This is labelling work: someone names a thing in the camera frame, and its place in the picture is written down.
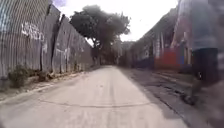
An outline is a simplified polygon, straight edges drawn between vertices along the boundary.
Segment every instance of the concrete path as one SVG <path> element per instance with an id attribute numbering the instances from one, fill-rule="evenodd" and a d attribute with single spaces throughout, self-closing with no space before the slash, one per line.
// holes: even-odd
<path id="1" fill-rule="evenodd" d="M 5 128 L 187 128 L 174 111 L 116 67 L 0 107 Z"/>

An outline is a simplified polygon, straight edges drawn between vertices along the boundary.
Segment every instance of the sky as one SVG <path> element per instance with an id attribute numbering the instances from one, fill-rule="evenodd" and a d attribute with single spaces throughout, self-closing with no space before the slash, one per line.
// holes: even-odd
<path id="1" fill-rule="evenodd" d="M 108 13 L 123 12 L 131 18 L 131 33 L 121 35 L 121 40 L 136 41 L 171 8 L 175 8 L 177 0 L 54 0 L 54 5 L 68 17 L 73 15 L 74 11 L 81 11 L 86 5 L 99 5 Z"/>

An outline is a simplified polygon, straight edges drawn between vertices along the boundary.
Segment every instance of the corrugated metal fence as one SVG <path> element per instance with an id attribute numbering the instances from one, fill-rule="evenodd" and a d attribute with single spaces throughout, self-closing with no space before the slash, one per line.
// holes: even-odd
<path id="1" fill-rule="evenodd" d="M 92 64 L 91 48 L 51 0 L 1 0 L 0 78 L 17 65 L 64 73 Z"/>

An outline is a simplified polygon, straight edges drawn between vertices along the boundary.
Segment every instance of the tree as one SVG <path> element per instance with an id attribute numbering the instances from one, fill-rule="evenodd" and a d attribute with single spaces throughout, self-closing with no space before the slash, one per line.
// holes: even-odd
<path id="1" fill-rule="evenodd" d="M 99 56 L 111 56 L 111 43 L 121 34 L 130 32 L 129 17 L 106 13 L 97 5 L 86 6 L 81 12 L 75 12 L 70 23 L 81 35 L 93 41 L 94 60 Z"/>

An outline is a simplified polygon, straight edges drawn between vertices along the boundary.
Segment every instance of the corrugated metal wall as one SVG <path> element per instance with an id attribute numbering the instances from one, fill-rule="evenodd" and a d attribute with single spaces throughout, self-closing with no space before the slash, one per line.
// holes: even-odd
<path id="1" fill-rule="evenodd" d="M 17 65 L 56 73 L 75 68 L 76 56 L 81 54 L 76 47 L 89 45 L 68 18 L 61 22 L 59 18 L 60 11 L 51 0 L 1 0 L 0 78 Z M 83 59 L 90 58 L 88 53 Z"/>

